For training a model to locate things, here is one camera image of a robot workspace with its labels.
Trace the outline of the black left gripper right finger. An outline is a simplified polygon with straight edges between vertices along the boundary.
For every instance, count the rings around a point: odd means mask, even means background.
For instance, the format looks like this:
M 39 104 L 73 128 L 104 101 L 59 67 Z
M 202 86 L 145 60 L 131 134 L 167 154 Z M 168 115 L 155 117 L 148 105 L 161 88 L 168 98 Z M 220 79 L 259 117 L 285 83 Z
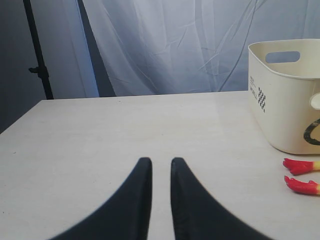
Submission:
M 216 201 L 181 157 L 170 165 L 170 204 L 176 240 L 270 239 Z

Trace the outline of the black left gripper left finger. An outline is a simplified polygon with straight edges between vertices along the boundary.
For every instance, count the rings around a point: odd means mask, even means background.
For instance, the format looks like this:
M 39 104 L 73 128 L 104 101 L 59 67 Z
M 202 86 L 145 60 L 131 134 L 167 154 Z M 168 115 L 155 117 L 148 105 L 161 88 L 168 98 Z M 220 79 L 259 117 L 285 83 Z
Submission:
M 146 240 L 150 225 L 153 167 L 140 158 L 117 191 L 95 212 L 54 240 Z

